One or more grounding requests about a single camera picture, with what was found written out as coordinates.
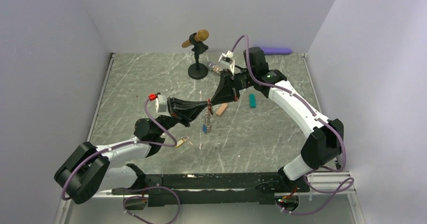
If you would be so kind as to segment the red handled key holder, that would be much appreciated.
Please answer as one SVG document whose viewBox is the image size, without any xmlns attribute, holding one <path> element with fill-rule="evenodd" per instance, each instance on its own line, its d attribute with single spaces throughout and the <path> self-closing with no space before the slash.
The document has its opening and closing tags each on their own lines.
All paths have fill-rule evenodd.
<svg viewBox="0 0 427 224">
<path fill-rule="evenodd" d="M 211 117 L 213 115 L 213 110 L 212 110 L 212 104 L 210 99 L 208 99 L 207 101 L 207 109 L 204 111 L 204 120 L 203 120 L 203 125 L 206 125 L 207 127 L 207 132 L 204 134 L 209 134 L 211 133 Z"/>
</svg>

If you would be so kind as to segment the yellow key tag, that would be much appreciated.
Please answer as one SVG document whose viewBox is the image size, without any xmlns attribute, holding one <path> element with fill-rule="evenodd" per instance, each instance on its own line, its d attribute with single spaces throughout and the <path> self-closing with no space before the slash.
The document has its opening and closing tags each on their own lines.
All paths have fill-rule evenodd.
<svg viewBox="0 0 427 224">
<path fill-rule="evenodd" d="M 180 139 L 177 141 L 177 144 L 175 147 L 180 147 L 181 145 L 183 145 L 186 142 L 186 140 L 184 138 Z"/>
</svg>

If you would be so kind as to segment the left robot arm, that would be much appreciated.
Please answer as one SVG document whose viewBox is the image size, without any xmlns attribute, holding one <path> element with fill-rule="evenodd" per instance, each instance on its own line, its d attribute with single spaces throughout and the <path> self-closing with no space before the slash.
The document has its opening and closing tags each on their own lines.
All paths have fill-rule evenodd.
<svg viewBox="0 0 427 224">
<path fill-rule="evenodd" d="M 162 94 L 150 94 L 144 102 L 145 118 L 134 124 L 133 137 L 107 145 L 81 143 L 54 174 L 62 188 L 62 200 L 82 204 L 99 191 L 124 188 L 133 194 L 145 186 L 145 173 L 131 160 L 148 158 L 161 148 L 178 146 L 170 129 L 189 127 L 211 100 L 185 101 Z"/>
</svg>

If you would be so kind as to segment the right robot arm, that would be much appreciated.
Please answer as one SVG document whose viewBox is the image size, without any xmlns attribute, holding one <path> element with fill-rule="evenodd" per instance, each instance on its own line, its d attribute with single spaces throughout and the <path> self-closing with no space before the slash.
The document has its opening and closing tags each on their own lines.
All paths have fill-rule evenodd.
<svg viewBox="0 0 427 224">
<path fill-rule="evenodd" d="M 330 120 L 310 105 L 278 69 L 269 69 L 264 51 L 251 47 L 244 51 L 246 68 L 235 73 L 234 54 L 223 53 L 219 62 L 226 65 L 221 70 L 220 83 L 211 98 L 212 105 L 230 103 L 240 98 L 240 91 L 253 87 L 281 107 L 298 125 L 306 137 L 300 154 L 278 171 L 278 186 L 291 191 L 297 180 L 339 155 L 343 155 L 343 124 Z"/>
</svg>

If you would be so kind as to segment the small wooden block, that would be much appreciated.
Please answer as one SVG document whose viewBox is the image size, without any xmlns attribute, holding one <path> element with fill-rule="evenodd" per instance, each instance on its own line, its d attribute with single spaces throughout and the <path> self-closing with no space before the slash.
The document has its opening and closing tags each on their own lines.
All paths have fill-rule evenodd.
<svg viewBox="0 0 427 224">
<path fill-rule="evenodd" d="M 221 117 L 224 114 L 224 112 L 227 110 L 227 108 L 228 108 L 228 104 L 227 103 L 221 104 L 219 106 L 219 108 L 217 109 L 217 111 L 216 111 L 216 115 L 219 116 L 219 117 Z"/>
</svg>

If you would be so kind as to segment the teal block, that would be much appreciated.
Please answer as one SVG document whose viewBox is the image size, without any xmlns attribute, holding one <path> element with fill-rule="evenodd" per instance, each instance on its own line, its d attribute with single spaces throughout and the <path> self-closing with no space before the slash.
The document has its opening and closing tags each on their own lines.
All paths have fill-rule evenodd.
<svg viewBox="0 0 427 224">
<path fill-rule="evenodd" d="M 256 108 L 256 97 L 254 94 L 249 94 L 249 106 L 250 108 Z"/>
</svg>

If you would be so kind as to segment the glitter silver microphone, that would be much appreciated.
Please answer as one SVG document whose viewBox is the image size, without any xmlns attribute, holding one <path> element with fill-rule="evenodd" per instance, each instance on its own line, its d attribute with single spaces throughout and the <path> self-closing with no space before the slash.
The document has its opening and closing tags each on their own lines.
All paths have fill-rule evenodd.
<svg viewBox="0 0 427 224">
<path fill-rule="evenodd" d="M 224 70 L 224 67 L 218 64 L 217 62 L 209 62 L 207 65 L 208 70 L 212 71 L 215 74 L 220 75 L 221 72 Z"/>
</svg>

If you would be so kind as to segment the black microphone stand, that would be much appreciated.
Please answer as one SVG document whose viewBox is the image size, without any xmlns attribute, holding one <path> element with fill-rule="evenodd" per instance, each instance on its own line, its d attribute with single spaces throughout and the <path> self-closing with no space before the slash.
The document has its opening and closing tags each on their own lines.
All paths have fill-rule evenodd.
<svg viewBox="0 0 427 224">
<path fill-rule="evenodd" d="M 207 76 L 208 69 L 199 62 L 201 54 L 205 53 L 209 47 L 204 42 L 194 42 L 192 51 L 194 53 L 195 63 L 188 68 L 188 75 L 194 80 L 200 80 Z"/>
</svg>

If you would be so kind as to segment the purple microphone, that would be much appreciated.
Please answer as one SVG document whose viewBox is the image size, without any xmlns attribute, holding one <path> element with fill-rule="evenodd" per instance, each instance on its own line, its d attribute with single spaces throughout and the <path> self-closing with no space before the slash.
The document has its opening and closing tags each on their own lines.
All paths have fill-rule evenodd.
<svg viewBox="0 0 427 224">
<path fill-rule="evenodd" d="M 265 55 L 289 55 L 292 54 L 290 48 L 273 48 L 273 47 L 261 47 Z"/>
</svg>

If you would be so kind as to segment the gold microphone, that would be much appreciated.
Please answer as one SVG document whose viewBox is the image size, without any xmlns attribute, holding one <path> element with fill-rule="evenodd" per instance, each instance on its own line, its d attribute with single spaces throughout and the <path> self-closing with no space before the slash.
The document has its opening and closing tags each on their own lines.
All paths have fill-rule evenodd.
<svg viewBox="0 0 427 224">
<path fill-rule="evenodd" d="M 194 42 L 204 42 L 209 37 L 209 32 L 206 29 L 199 30 L 196 33 L 193 33 L 189 38 L 181 44 L 182 48 L 190 47 Z"/>
</svg>

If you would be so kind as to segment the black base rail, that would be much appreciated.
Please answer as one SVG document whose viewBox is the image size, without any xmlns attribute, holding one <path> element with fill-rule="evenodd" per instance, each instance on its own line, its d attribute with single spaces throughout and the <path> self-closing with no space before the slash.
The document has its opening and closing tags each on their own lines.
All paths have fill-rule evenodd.
<svg viewBox="0 0 427 224">
<path fill-rule="evenodd" d="M 215 174 L 147 174 L 145 183 L 130 190 L 112 189 L 113 195 L 148 197 L 149 207 L 175 204 L 247 203 L 275 204 L 281 195 L 308 193 L 302 178 L 287 183 L 277 172 Z"/>
</svg>

